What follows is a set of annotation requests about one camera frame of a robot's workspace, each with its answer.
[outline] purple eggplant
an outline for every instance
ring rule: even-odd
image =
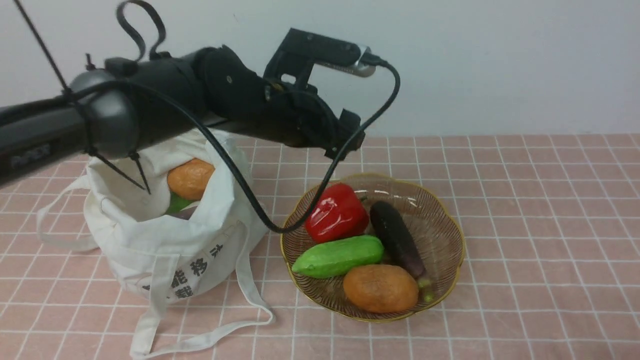
[[[388,202],[376,201],[369,210],[369,220],[391,259],[416,280],[424,300],[432,302],[435,294],[431,279],[400,212]]]

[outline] bag handle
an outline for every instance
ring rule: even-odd
[[[164,318],[166,313],[166,289],[170,288],[171,280],[175,270],[177,269],[177,263],[179,256],[158,256],[156,258],[156,264],[154,265],[154,273],[151,279],[151,294],[150,302],[151,306],[149,310],[142,315],[136,332],[133,336],[131,343],[131,351],[129,355],[133,359],[150,359],[156,356],[173,354],[176,352],[194,352],[211,348],[217,344],[217,342],[242,327],[247,326],[260,326],[269,325],[273,322],[273,312],[268,308],[264,302],[258,288],[253,280],[253,274],[251,271],[251,265],[249,262],[249,239],[252,232],[247,229],[246,236],[244,237],[244,245],[236,260],[236,275],[240,290],[247,302],[254,307],[259,308],[269,315],[269,318],[265,321],[241,321],[233,322],[222,325],[217,329],[206,332],[198,336],[194,336],[187,340],[180,341],[178,343],[165,346],[154,352],[151,351],[154,338],[156,336],[157,328],[160,323],[160,319]]]
[[[51,234],[45,234],[42,232],[42,221],[44,217],[47,216],[49,210],[68,192],[72,190],[85,189],[91,190],[91,186],[89,184],[89,177],[87,175],[83,175],[74,180],[73,183],[70,183],[60,194],[55,198],[49,205],[46,205],[44,208],[38,210],[36,213],[36,231],[38,233],[38,237],[40,241],[43,243],[47,243],[62,249],[68,249],[71,251],[89,251],[98,248],[98,244],[96,244],[93,236],[85,236],[77,240],[64,240],[61,238],[57,238]]]

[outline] wicker bowl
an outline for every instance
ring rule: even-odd
[[[316,304],[346,317],[365,322],[391,322],[427,310],[443,301],[458,281],[465,258],[465,239],[460,227],[449,216],[442,203],[429,190],[419,185],[397,181],[378,174],[358,174],[339,179],[350,185],[359,197],[366,197],[367,210],[377,200],[392,203],[402,214],[422,256],[424,266],[433,281],[435,301],[421,300],[413,309],[402,313],[374,314],[363,311],[347,300],[342,289],[344,277],[313,279],[291,271],[293,263],[316,243],[304,227],[280,237],[280,249],[287,263],[289,275],[296,287]],[[302,216],[313,200],[318,186],[309,190],[299,201],[285,222],[289,226]],[[373,234],[371,226],[367,230]],[[385,256],[383,263],[391,263]]]

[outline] cloth bag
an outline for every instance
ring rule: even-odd
[[[219,131],[213,135],[251,184],[249,163],[234,139]],[[168,171],[193,158],[216,169],[202,200],[189,220],[164,215],[170,201]],[[270,324],[273,313],[260,297],[249,263],[249,253],[267,228],[213,146],[198,130],[193,130],[141,151],[140,162],[151,195],[94,158],[86,168],[86,175],[76,179],[36,215],[38,235],[43,242],[73,251],[99,247],[122,288],[148,299],[147,312],[140,317],[133,336],[131,357],[149,359],[203,350],[236,329]],[[114,164],[142,183],[133,160],[118,160]],[[83,212],[91,236],[68,241],[44,234],[45,215],[65,193],[75,189],[89,190]],[[151,352],[167,305],[209,291],[234,270],[247,302],[264,311],[267,320],[229,323]]]

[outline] black robotic arm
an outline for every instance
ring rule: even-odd
[[[166,36],[164,25],[153,7],[140,0],[124,1],[116,11],[120,25],[140,49],[139,58],[110,58],[98,69],[87,56],[86,72],[67,86],[19,0],[14,1],[60,78],[63,93],[0,112],[0,186],[82,152],[107,164],[119,158],[135,161],[139,150],[195,127],[229,166],[260,219],[270,230],[286,233],[309,216],[338,162],[360,148],[366,127],[391,105],[399,90],[397,71],[367,47],[297,29],[289,31],[263,76],[247,69],[226,46],[207,47],[180,58],[159,53],[156,49]],[[159,39],[150,49],[149,61],[140,61],[146,45],[124,17],[129,3],[143,7],[158,28]],[[316,64],[362,77],[384,66],[394,73],[396,87],[363,124],[347,110],[338,118],[308,84]],[[285,74],[295,82],[283,81]],[[325,150],[333,163],[296,224],[283,229],[270,221],[209,127],[288,147]]]

